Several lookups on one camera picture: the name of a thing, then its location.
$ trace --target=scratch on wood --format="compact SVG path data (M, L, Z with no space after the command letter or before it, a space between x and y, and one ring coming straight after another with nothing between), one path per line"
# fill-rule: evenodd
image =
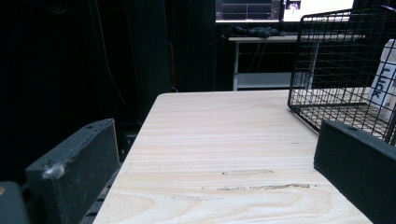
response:
M250 187L250 189L286 189L286 188L303 188L309 189L309 184L289 184L289 185L270 185L270 186L259 186L259 187Z
M184 196L184 195L177 195L177 196L172 196L171 199L175 200L175 201L196 201L196 202L201 202L201 201L221 200L222 198L210 197L210 196Z
M246 171L231 171L223 172L222 175L265 175L272 174L274 171L270 170L246 170Z
M218 189L218 191L231 191L231 190L246 190L246 187L236 187L236 188L221 188Z

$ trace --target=desk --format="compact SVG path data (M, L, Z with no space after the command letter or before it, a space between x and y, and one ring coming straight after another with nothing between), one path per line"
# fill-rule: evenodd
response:
M235 55L233 63L233 90L238 88L288 88L290 86L289 73L239 73L239 45L260 43L295 43L297 35L260 37L230 37L229 41L235 42Z
M369 223L314 170L288 93L159 96L94 223Z

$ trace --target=white desk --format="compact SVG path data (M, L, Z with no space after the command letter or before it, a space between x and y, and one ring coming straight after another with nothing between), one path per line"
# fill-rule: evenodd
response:
M235 56L233 64L233 90L238 88L287 88L290 86L289 73L239 73L239 45L260 43L295 43L297 35L260 37L230 37L235 42Z

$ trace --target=cable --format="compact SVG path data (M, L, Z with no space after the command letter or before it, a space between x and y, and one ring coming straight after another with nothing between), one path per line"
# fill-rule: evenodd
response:
M264 48L262 48L262 55L264 54L266 47L267 47L267 43L265 43ZM257 73L257 70L259 70L260 63L262 62L262 55L260 56L259 62L257 63L256 71L254 71L255 73Z
M47 13L60 16L66 12L65 0L35 0L35 2Z
M131 108L128 106L128 104L126 103L126 101L125 101L124 98L122 97L122 94L120 93L119 88L117 87L116 82L114 81L114 77L113 77L113 75L111 74L111 71L110 71L110 68L109 68L109 67L107 67L107 71L108 71L108 74L109 74L109 76L110 76L111 83L113 84L114 89L115 89L116 92L117 92L117 95L118 95L118 96L120 97L120 99L122 100L122 102L123 102L125 108L128 110L128 112L129 112L129 114L131 115L131 117L132 117L138 124L142 125L142 122L134 115L134 113L132 112Z
M253 65L253 62L254 62L254 60L256 59L256 55L257 55L257 52L259 52L259 48L260 48L260 45L261 45L261 44L262 44L262 43L259 43L259 45L258 45L257 48L256 48L256 52L254 53L254 56L253 56L253 58L251 59L250 66L248 67L248 70L247 70L248 73L250 73L251 66Z
M178 92L178 89L176 87L174 87L174 86L171 86L171 91Z

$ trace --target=black wire cage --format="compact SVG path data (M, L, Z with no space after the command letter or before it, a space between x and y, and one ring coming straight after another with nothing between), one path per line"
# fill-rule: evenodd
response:
M303 16L288 105L314 129L323 119L395 145L396 10Z

